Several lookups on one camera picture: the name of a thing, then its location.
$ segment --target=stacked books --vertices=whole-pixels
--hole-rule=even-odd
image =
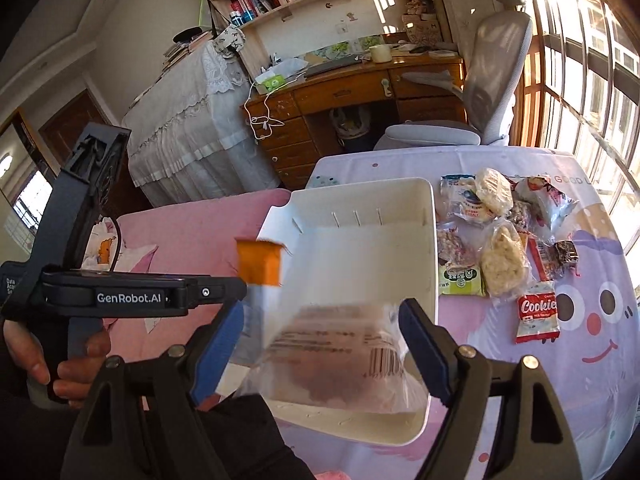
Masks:
[[[197,38],[193,38],[190,42],[174,43],[164,53],[164,63],[162,64],[162,73],[169,70],[173,65],[178,63],[181,59],[187,57],[191,52],[196,50],[203,43],[213,38],[213,34],[210,30],[203,32]]]
[[[242,23],[248,23],[258,16],[275,9],[278,0],[231,0],[233,12],[239,12]]]

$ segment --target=door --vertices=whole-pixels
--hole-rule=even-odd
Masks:
[[[61,166],[71,155],[76,140],[89,122],[108,124],[89,92],[84,90],[57,111],[40,129],[40,134]],[[111,187],[103,214],[118,218],[126,213],[145,209],[151,209],[151,204],[140,188],[134,186],[129,174],[129,158],[125,152],[120,176]]]

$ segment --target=human hand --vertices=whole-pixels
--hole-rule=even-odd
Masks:
[[[51,380],[40,346],[31,333],[20,323],[4,322],[4,341],[14,363],[27,371],[40,384],[49,384]],[[93,334],[86,342],[86,357],[69,359],[58,365],[58,376],[53,383],[53,391],[69,405],[80,408],[89,394],[91,383],[95,379],[107,354],[111,351],[111,340],[106,330]]]

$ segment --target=white cable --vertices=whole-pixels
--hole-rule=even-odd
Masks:
[[[249,95],[246,97],[246,101],[244,102],[244,111],[246,111],[246,114],[249,116],[249,126],[251,126],[251,130],[254,133],[254,137],[255,140],[263,140],[266,139],[267,137],[271,137],[273,135],[273,127],[275,126],[284,126],[284,123],[278,119],[274,119],[271,117],[271,110],[269,110],[269,105],[267,104],[267,99],[269,98],[269,96],[271,94],[273,94],[274,92],[277,92],[278,90],[284,88],[285,86],[291,84],[291,83],[295,83],[300,76],[302,76],[304,74],[304,72],[299,73],[295,79],[293,79],[292,81],[286,82],[284,83],[284,85],[278,86],[277,88],[271,90],[270,92],[268,92],[268,94],[265,96],[263,104],[264,107],[267,108],[267,114],[264,116],[258,116],[258,117],[251,117],[251,114],[249,113],[248,108],[246,107],[246,104],[249,102],[249,99],[251,99],[251,90],[254,89],[255,86],[255,81],[253,81],[251,83],[251,86],[249,87]],[[262,125],[262,129],[263,130],[268,130],[269,131],[269,135],[264,135],[264,136],[260,136],[258,137],[258,134],[255,132],[255,128],[254,128],[254,124],[261,124]]]

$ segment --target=red book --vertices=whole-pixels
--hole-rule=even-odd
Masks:
[[[242,7],[240,6],[240,3],[238,2],[238,0],[231,1],[231,9],[236,10],[237,12],[242,14]]]
[[[248,7],[249,10],[254,14],[254,16],[259,16],[260,12],[255,8],[254,3],[251,0],[242,0],[244,4]]]

